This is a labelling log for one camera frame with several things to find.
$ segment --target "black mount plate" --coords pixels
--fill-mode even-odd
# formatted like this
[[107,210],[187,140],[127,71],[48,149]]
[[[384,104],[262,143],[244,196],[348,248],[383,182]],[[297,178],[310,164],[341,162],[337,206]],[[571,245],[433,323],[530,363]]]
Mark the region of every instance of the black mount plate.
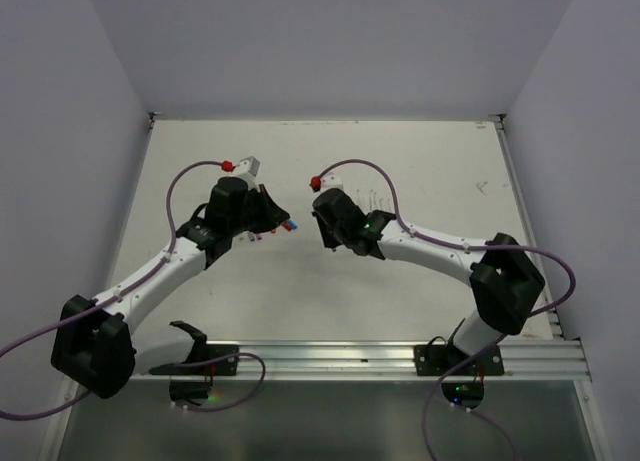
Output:
[[[427,345],[419,344],[413,347],[413,362],[416,366],[416,374],[418,376],[441,376],[452,365],[442,363],[445,359],[446,345]],[[485,376],[502,376],[504,375],[504,364],[502,363],[502,354],[500,347],[494,346],[484,356],[465,366],[452,376],[476,376],[480,371],[480,366],[484,368]]]
[[[234,354],[240,351],[235,344],[207,344],[204,357],[202,359],[219,358],[227,354]],[[204,368],[178,368],[166,365],[158,366],[149,371],[149,374],[160,376],[235,376],[238,370],[238,357],[233,356],[225,361],[206,366]]]

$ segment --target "red object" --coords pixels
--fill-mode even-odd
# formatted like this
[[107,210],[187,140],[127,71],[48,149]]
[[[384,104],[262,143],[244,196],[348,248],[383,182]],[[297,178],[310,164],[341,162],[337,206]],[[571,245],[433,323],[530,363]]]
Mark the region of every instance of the red object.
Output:
[[311,178],[311,183],[309,183],[309,186],[311,186],[311,189],[314,193],[320,191],[320,188],[322,187],[322,180],[320,179],[320,176],[314,176],[313,178]]
[[235,169],[235,166],[231,161],[223,161],[222,162],[222,170],[226,173],[230,173]]

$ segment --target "cable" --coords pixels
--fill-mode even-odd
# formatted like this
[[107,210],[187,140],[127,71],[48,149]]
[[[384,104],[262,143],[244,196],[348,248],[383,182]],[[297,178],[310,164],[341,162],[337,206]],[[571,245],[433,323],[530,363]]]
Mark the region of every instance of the cable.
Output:
[[[575,273],[573,272],[573,269],[571,269],[571,266],[569,266],[568,263],[566,263],[562,258],[560,258],[559,256],[555,255],[554,253],[547,251],[545,249],[540,249],[538,247],[535,246],[520,246],[520,245],[482,245],[482,246],[467,246],[464,244],[457,244],[457,243],[450,243],[448,241],[443,241],[431,236],[428,236],[426,234],[414,231],[409,229],[409,226],[404,222],[404,220],[402,219],[402,216],[400,214],[400,206],[399,206],[399,202],[398,202],[398,193],[396,191],[396,188],[393,184],[393,181],[391,180],[391,178],[389,177],[389,175],[377,164],[372,163],[371,161],[367,161],[364,159],[345,159],[343,161],[339,161],[337,163],[332,164],[331,166],[325,168],[317,177],[318,178],[322,178],[323,176],[325,176],[329,171],[332,171],[333,169],[340,167],[340,166],[344,166],[345,164],[362,164],[365,166],[369,166],[370,168],[375,169],[387,182],[387,185],[389,186],[389,190],[391,191],[391,198],[393,200],[393,209],[394,209],[394,214],[396,215],[396,220],[398,221],[398,224],[400,225],[400,227],[408,232],[411,233],[413,236],[415,236],[418,239],[422,239],[423,241],[427,241],[429,243],[435,244],[437,246],[442,246],[444,248],[449,248],[449,249],[457,249],[457,250],[468,250],[468,251],[525,251],[525,252],[530,252],[530,253],[535,253],[535,254],[539,254],[542,255],[546,258],[552,259],[553,261],[555,261],[556,263],[558,263],[567,273],[568,277],[569,277],[569,287],[567,288],[567,291],[560,296],[556,301],[553,301],[549,304],[547,304],[546,306],[543,306],[542,308],[538,308],[535,311],[532,311],[531,314],[529,315],[529,317],[533,317],[536,316],[540,313],[544,313],[547,311],[550,311],[554,308],[557,308],[558,306],[560,306],[562,303],[564,303],[567,299],[569,299],[571,297],[571,295],[574,293],[575,289],[576,289],[576,276]],[[478,351],[476,354],[466,358],[464,361],[461,361],[460,363],[458,363],[457,365],[455,365],[453,368],[449,369],[447,372],[445,372],[444,374],[442,374],[442,376],[440,376],[438,378],[438,380],[435,383],[435,386],[433,387],[433,389],[429,392],[429,394],[427,395],[427,398],[425,400],[425,403],[423,405],[423,409],[422,409],[422,434],[424,437],[424,442],[425,442],[425,446],[427,448],[427,451],[429,451],[429,454],[431,455],[431,457],[433,458],[434,461],[437,461],[437,456],[433,450],[433,447],[431,446],[431,443],[429,442],[429,436],[427,433],[427,414],[429,411],[429,406],[431,405],[431,400],[433,399],[433,397],[436,395],[438,388],[442,385],[442,382],[445,380],[445,378],[447,378],[448,376],[450,376],[451,374],[455,373],[456,371],[458,371],[459,369],[465,367],[466,365],[472,363],[473,361],[475,361],[476,359],[478,359],[479,357],[481,357],[483,354],[487,353],[488,351],[491,350],[491,348],[493,348],[495,345],[497,345],[500,341],[502,341],[504,338],[506,337],[506,335],[500,336],[498,337],[498,339],[496,339],[495,341],[489,343],[487,346],[485,346],[484,348],[482,348],[480,351]],[[485,421],[489,422],[490,424],[492,424],[494,427],[496,427],[507,439],[507,441],[509,442],[509,445],[511,446],[511,450],[513,452],[514,455],[514,459],[516,460],[520,460],[522,459],[522,456],[520,454],[520,452],[518,451],[518,449],[515,446],[515,443],[513,442],[513,439],[511,439],[511,437],[509,436],[509,434],[494,420],[492,420],[491,418],[489,418],[487,415],[482,414],[482,413],[477,413],[475,411],[472,411],[472,413],[482,419],[484,419]]]
[[[169,189],[167,190],[167,196],[166,196],[166,201],[165,201],[165,208],[166,208],[166,212],[167,212],[167,221],[169,222],[169,229],[171,232],[171,241],[169,242],[169,247],[167,248],[167,252],[171,253],[173,252],[173,248],[175,247],[176,244],[176,225],[173,219],[173,213],[171,212],[171,196],[173,195],[173,190],[176,187],[176,184],[178,183],[178,181],[185,175],[187,174],[189,171],[191,171],[194,168],[197,168],[199,166],[220,166],[222,167],[222,163],[219,161],[199,161],[197,163],[193,163],[189,166],[187,166],[186,168],[184,168],[182,171],[180,171],[175,178],[173,178],[173,181],[171,181],[171,184],[169,185]],[[147,281],[149,281],[151,278],[153,278],[156,273],[158,273],[158,271],[160,271],[162,269],[162,267],[168,262],[169,260],[166,258],[161,258],[160,261],[158,261],[158,263],[149,270],[149,272],[147,274],[145,274],[144,276],[142,276],[140,279],[138,279],[137,281],[131,283],[129,286],[127,286],[126,288],[122,289],[122,291],[120,292],[120,296],[125,296],[127,294],[129,294],[131,291],[139,288],[140,286],[142,286],[144,283],[146,283]],[[15,341],[9,343],[8,345],[6,345],[5,347],[3,347],[2,349],[0,349],[0,358],[2,358],[3,356],[5,356],[6,354],[10,353],[11,351],[13,351],[14,349],[18,348],[19,346],[22,346],[25,343],[28,343],[29,341],[32,341],[36,338],[39,338],[40,336],[49,333],[51,331],[54,331],[56,329],[60,329],[63,328],[65,326],[69,326],[71,324],[77,323],[78,321],[80,321],[83,318],[86,318],[87,316],[91,316],[93,313],[100,311],[110,305],[112,305],[113,303],[115,303],[119,298],[116,296],[112,296],[111,298],[96,304],[94,307],[83,311],[82,313],[76,314],[74,316],[70,316],[68,318],[63,319],[62,321],[58,321],[56,323],[50,324],[48,326],[45,326],[43,328],[40,328],[36,331],[34,331],[33,333],[27,334],[26,336],[23,336],[22,338],[16,339]],[[9,421],[35,421],[37,419],[42,419],[42,418],[46,418],[48,416],[52,416],[54,414],[58,414],[61,411],[64,411],[65,409],[73,406],[74,404],[80,402],[81,400],[85,399],[87,396],[89,396],[89,394],[91,394],[90,391],[86,391],[83,392],[82,394],[76,396],[74,399],[67,401],[64,404],[61,404],[60,406],[56,407],[56,408],[52,408],[46,411],[42,411],[39,413],[33,413],[33,414],[15,414],[15,413],[9,413],[7,411],[3,411],[0,410],[0,419],[6,419]]]
[[235,408],[236,406],[244,403],[245,401],[248,401],[258,393],[260,388],[262,388],[262,385],[264,383],[264,377],[267,375],[267,366],[264,364],[264,360],[257,354],[245,353],[245,352],[225,354],[224,356],[220,356],[219,358],[208,359],[206,361],[199,361],[197,363],[180,363],[180,364],[174,365],[178,368],[201,368],[205,366],[211,366],[212,364],[219,363],[220,361],[226,361],[229,358],[236,358],[236,357],[252,358],[260,363],[260,366],[262,367],[262,374],[260,374],[260,379],[258,380],[256,385],[253,387],[253,389],[251,389],[251,391],[249,391],[247,394],[245,394],[241,398],[236,399],[231,403],[223,404],[222,406],[214,406],[212,408],[203,408],[201,406],[185,405],[188,411],[195,411],[197,413],[216,413],[218,411],[224,411],[226,409]]

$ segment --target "white wall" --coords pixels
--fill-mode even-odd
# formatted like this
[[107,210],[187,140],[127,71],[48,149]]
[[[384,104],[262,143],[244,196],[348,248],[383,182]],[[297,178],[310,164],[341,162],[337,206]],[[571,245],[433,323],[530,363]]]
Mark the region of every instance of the white wall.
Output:
[[[0,345],[105,281],[146,114],[89,0],[0,0]],[[52,406],[52,336],[0,361],[0,406]],[[0,420],[0,457],[35,459],[46,421]]]
[[569,0],[91,0],[170,115],[486,118]]
[[616,460],[640,456],[639,40],[640,0],[573,0],[507,117],[538,242],[578,275],[561,320],[584,341]]

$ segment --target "purple cable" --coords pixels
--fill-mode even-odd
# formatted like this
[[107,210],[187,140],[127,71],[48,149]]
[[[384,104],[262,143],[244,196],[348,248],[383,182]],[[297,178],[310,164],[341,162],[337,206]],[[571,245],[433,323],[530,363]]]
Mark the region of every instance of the purple cable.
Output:
[[[222,163],[220,163],[219,161],[200,161],[197,163],[193,163],[189,166],[187,166],[186,168],[184,168],[182,171],[180,171],[175,178],[173,178],[173,181],[171,181],[171,184],[169,185],[169,189],[167,190],[167,197],[166,197],[166,211],[167,211],[167,220],[169,221],[169,228],[171,231],[171,241],[169,242],[169,247],[168,247],[168,252],[172,252],[173,248],[175,247],[176,244],[176,225],[175,222],[173,220],[173,214],[171,213],[171,196],[173,194],[173,190],[176,187],[176,184],[178,183],[178,181],[189,171],[191,171],[194,168],[197,168],[199,166],[222,166]],[[135,281],[134,283],[130,284],[129,286],[127,286],[126,288],[124,288],[120,295],[121,296],[125,296],[127,294],[129,294],[131,291],[133,291],[134,289],[139,288],[140,286],[142,286],[144,283],[146,283],[147,281],[149,281],[152,277],[154,277],[158,271],[160,271],[160,269],[162,269],[162,267],[167,263],[167,259],[162,258],[160,261],[158,261],[158,263],[149,270],[149,272],[147,274],[145,274],[144,276],[142,276],[140,279],[138,279],[137,281]],[[22,346],[25,343],[28,343],[29,341],[32,341],[36,338],[39,338],[40,336],[49,333],[51,331],[54,331],[56,329],[60,329],[63,328],[65,326],[69,326],[70,324],[73,323],[77,323],[78,321],[80,321],[83,318],[86,318],[87,316],[91,316],[93,313],[95,313],[96,311],[100,311],[101,309],[104,309],[108,306],[110,306],[111,304],[115,303],[117,301],[117,297],[112,296],[111,298],[103,301],[102,303],[98,303],[96,304],[93,308],[90,308],[86,311],[83,311],[80,314],[76,314],[75,316],[70,316],[68,318],[65,318],[62,321],[58,321],[56,323],[50,324],[48,326],[45,326],[43,328],[40,328],[36,331],[34,331],[33,333],[27,334],[26,336],[23,336],[20,339],[16,339],[15,341],[13,341],[12,343],[9,343],[8,345],[6,345],[4,348],[0,349],[0,358],[2,358],[3,356],[5,356],[7,353],[10,353],[11,351],[13,351],[14,349],[16,349],[19,346]],[[33,414],[14,414],[14,413],[8,413],[6,411],[2,411],[0,410],[0,419],[6,419],[9,421],[35,421],[37,419],[42,419],[42,418],[46,418],[47,416],[52,416],[54,414],[58,414],[61,411],[64,411],[65,409],[73,406],[74,404],[78,403],[79,401],[85,399],[87,396],[89,396],[89,394],[91,394],[90,391],[85,391],[82,394],[79,394],[77,397],[75,397],[74,399],[67,401],[64,404],[61,404],[60,406],[56,407],[56,408],[51,408],[47,411],[42,411],[39,413],[33,413]]]
[[[369,166],[370,168],[375,169],[378,173],[380,173],[380,175],[385,179],[385,181],[387,182],[387,185],[389,186],[389,190],[391,191],[391,198],[393,200],[393,209],[396,215],[396,219],[398,221],[398,224],[400,225],[400,227],[406,231],[406,232],[411,232],[411,230],[409,229],[409,226],[407,226],[407,224],[404,222],[404,220],[402,219],[402,216],[400,215],[400,206],[399,206],[399,202],[398,202],[398,193],[396,191],[396,188],[393,184],[393,181],[391,181],[391,178],[389,177],[389,175],[377,164],[372,163],[371,161],[367,161],[365,159],[345,159],[343,161],[339,161],[337,163],[332,164],[331,166],[329,166],[328,168],[324,169],[319,175],[319,178],[322,178],[324,175],[326,175],[329,171],[339,167],[339,166],[343,166],[345,164],[363,164],[365,166]],[[469,251],[526,251],[526,252],[530,252],[530,253],[536,253],[539,255],[542,255],[546,258],[552,259],[553,261],[555,261],[556,263],[558,263],[567,273],[568,277],[569,277],[569,287],[567,288],[567,291],[560,296],[556,301],[549,303],[548,305],[536,309],[535,311],[532,311],[531,314],[529,315],[529,317],[532,316],[536,316],[540,313],[544,313],[546,311],[549,311],[551,309],[554,309],[558,306],[560,306],[562,303],[564,303],[567,299],[569,299],[571,297],[571,295],[573,294],[573,292],[576,289],[576,276],[575,273],[573,272],[573,269],[571,269],[571,266],[569,266],[569,264],[567,264],[567,262],[565,262],[563,259],[561,259],[560,257],[556,256],[554,253],[544,250],[544,249],[540,249],[537,248],[535,246],[520,246],[520,245],[482,245],[482,246],[465,246],[462,244],[456,244],[456,243],[450,243],[448,241],[442,241],[440,239],[437,238],[433,238],[431,236],[428,236],[426,234],[422,234],[419,232],[413,232],[412,233],[413,236],[415,236],[418,239],[422,239],[423,241],[427,241],[429,243],[435,244],[437,246],[442,246],[444,248],[449,248],[449,249],[458,249],[458,250],[469,250]],[[445,378],[447,378],[448,376],[452,375],[453,373],[455,373],[456,371],[458,371],[459,369],[462,369],[463,367],[465,367],[467,364],[472,363],[473,361],[475,361],[476,359],[478,359],[479,357],[481,357],[483,354],[485,354],[486,352],[490,351],[491,348],[493,348],[496,344],[498,344],[499,342],[501,342],[506,336],[502,335],[500,337],[498,337],[498,339],[496,339],[495,341],[487,344],[487,346],[485,346],[484,348],[482,348],[480,351],[478,351],[476,354],[470,356],[469,358],[465,359],[464,361],[461,361],[460,363],[458,363],[457,365],[455,365],[454,367],[452,367],[451,369],[449,369],[447,372],[445,372],[442,376],[440,376],[434,387],[431,389],[431,391],[429,392],[429,394],[427,395],[427,398],[425,399],[423,408],[422,408],[422,435],[424,437],[424,443],[425,446],[427,448],[427,451],[429,451],[429,454],[431,455],[431,457],[433,458],[434,461],[437,461],[437,456],[435,454],[435,451],[433,450],[433,447],[431,446],[431,443],[429,442],[429,435],[427,434],[427,413],[429,411],[429,406],[431,405],[431,400],[435,397],[438,388],[442,385],[442,382],[445,380]],[[520,454],[520,452],[518,451],[515,443],[513,442],[513,439],[509,436],[509,434],[506,432],[506,430],[500,426],[496,421],[492,420],[489,416],[476,412],[476,411],[472,411],[472,414],[474,414],[475,416],[487,421],[488,423],[490,423],[491,425],[493,425],[495,428],[497,428],[502,434],[503,436],[507,439],[507,441],[509,442],[509,445],[511,446],[511,450],[513,452],[514,455],[514,459],[516,460],[521,460],[522,459],[522,455]]]
[[198,413],[215,413],[215,412],[218,412],[218,411],[224,411],[226,409],[235,408],[236,406],[244,403],[245,401],[248,401],[249,399],[254,397],[257,394],[257,392],[260,390],[260,388],[262,387],[262,384],[264,382],[264,377],[267,374],[267,366],[264,364],[264,360],[260,356],[258,356],[257,354],[245,353],[245,352],[226,354],[224,356],[220,356],[219,358],[208,359],[206,361],[199,361],[197,363],[176,364],[175,366],[177,366],[179,368],[201,368],[201,367],[205,367],[205,366],[211,366],[212,364],[219,363],[220,361],[226,361],[229,358],[236,358],[236,357],[241,358],[243,356],[247,357],[247,358],[255,359],[256,361],[258,361],[260,363],[260,366],[262,367],[262,374],[260,375],[260,379],[258,380],[256,385],[253,387],[253,389],[251,389],[251,391],[249,391],[247,394],[245,394],[241,398],[236,399],[235,401],[232,401],[229,404],[223,404],[222,406],[214,406],[212,408],[203,408],[201,406],[187,406],[187,405],[185,405],[187,407],[187,410],[196,411]]

